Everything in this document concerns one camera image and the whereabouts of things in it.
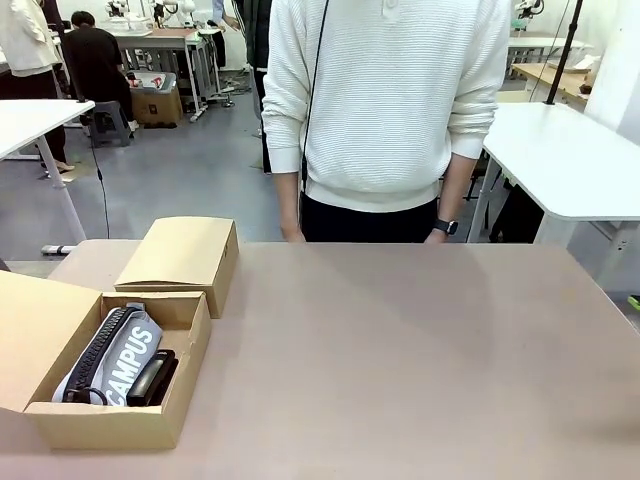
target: knit sweater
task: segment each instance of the knit sweater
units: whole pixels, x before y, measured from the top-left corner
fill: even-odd
[[[264,129],[274,173],[364,212],[435,199],[451,154],[475,159],[502,85],[510,0],[273,0]]]

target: hand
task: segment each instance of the hand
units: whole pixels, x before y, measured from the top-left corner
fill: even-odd
[[[287,243],[306,243],[307,240],[302,234],[302,230],[298,225],[293,227],[282,227],[282,236]]]
[[[440,245],[442,243],[447,243],[448,235],[444,233],[442,230],[433,229],[431,233],[427,237],[427,241],[424,242],[427,245]]]
[[[226,13],[222,16],[222,19],[224,20],[224,23],[226,23],[227,25],[229,25],[233,30],[235,30],[236,32],[238,30],[240,30],[240,22],[238,21],[237,18],[235,17],[230,17],[229,15],[227,15]]]

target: cardboard box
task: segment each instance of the cardboard box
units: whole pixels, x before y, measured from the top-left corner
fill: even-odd
[[[142,302],[179,360],[161,406],[52,403],[108,311]],[[201,292],[119,294],[0,272],[0,408],[23,412],[56,449],[169,449],[179,440],[211,335]]]
[[[145,75],[142,72],[134,72],[137,77]],[[182,120],[182,102],[178,90],[175,75],[171,73],[162,74],[167,76],[166,86],[161,90],[154,91],[148,88],[132,88],[131,99],[133,101],[133,117],[140,124],[172,124]]]
[[[154,222],[115,283],[118,292],[202,291],[220,318],[238,260],[233,220],[161,218]]]

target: wristwatch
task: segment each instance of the wristwatch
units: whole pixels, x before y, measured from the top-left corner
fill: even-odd
[[[433,228],[436,230],[442,230],[447,235],[455,235],[458,231],[458,222],[445,222],[438,218],[436,219]]]

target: pencil case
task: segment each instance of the pencil case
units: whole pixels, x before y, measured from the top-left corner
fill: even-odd
[[[127,393],[154,356],[162,329],[143,304],[114,308],[53,395],[53,402],[127,405]]]

